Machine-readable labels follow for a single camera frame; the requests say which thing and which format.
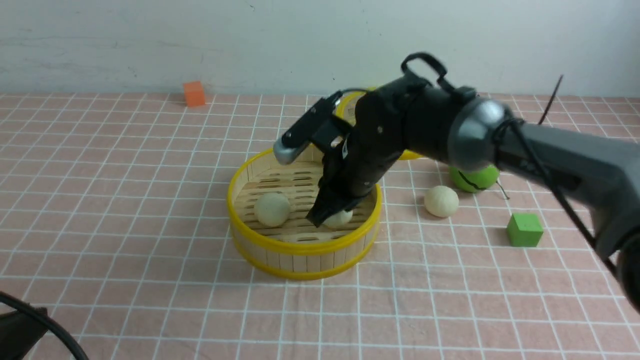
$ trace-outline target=bamboo steamer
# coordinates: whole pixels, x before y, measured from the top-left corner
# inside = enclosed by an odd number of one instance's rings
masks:
[[[256,268],[288,279],[321,279],[351,268],[373,245],[382,208],[379,185],[343,228],[316,228],[305,219],[317,196],[322,157],[310,145],[293,164],[283,166],[268,150],[247,161],[232,178],[227,208],[234,245]],[[282,193],[291,203],[291,215],[280,227],[264,227],[253,213],[255,201],[268,192]]]

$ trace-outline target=tennis ball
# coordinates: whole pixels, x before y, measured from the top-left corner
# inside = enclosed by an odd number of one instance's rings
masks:
[[[469,193],[477,193],[481,190],[488,189],[491,185],[498,181],[500,171],[493,165],[476,171],[462,172],[454,167],[449,167],[449,176],[451,181],[460,189]]]

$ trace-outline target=black cord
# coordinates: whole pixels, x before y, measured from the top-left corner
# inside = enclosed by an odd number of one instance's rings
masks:
[[[67,349],[69,349],[71,355],[73,355],[76,360],[89,360],[89,357],[86,355],[76,339],[74,339],[74,337],[71,336],[68,331],[66,331],[52,318],[39,313],[33,306],[27,304],[24,301],[16,299],[15,297],[3,291],[0,291],[0,302],[16,309],[17,311],[20,311],[21,313],[40,323],[42,326],[46,327],[58,339],[60,339],[60,341],[62,341],[62,343],[67,347]]]
[[[582,222],[580,217],[578,217],[578,214],[576,214],[575,210],[573,210],[573,208],[571,207],[571,204],[569,204],[569,202],[567,201],[567,199],[564,196],[564,194],[560,191],[558,186],[551,179],[551,176],[549,175],[549,172],[542,165],[542,162],[540,161],[539,157],[533,151],[533,148],[531,147],[531,144],[525,138],[524,134],[520,130],[520,124],[517,121],[514,121],[514,120],[508,120],[508,121],[509,121],[510,128],[513,130],[513,133],[518,138],[518,141],[520,142],[520,145],[522,145],[522,148],[526,152],[527,156],[529,157],[529,159],[531,160],[533,165],[536,167],[536,171],[538,171],[540,173],[540,176],[542,177],[542,180],[545,182],[545,185],[547,186],[547,188],[549,190],[551,190],[551,192],[554,194],[554,197],[556,197],[556,200],[563,207],[563,209],[566,212],[566,214],[569,215],[569,218],[571,219],[573,224],[582,233],[582,235],[587,240],[587,242],[589,243],[591,248],[595,250],[595,246],[596,246],[595,238],[589,232],[589,230],[584,225],[584,223]],[[615,275],[616,274],[616,267],[613,265],[611,260],[603,259],[602,261],[603,261],[604,265],[609,269],[609,271],[612,274]]]

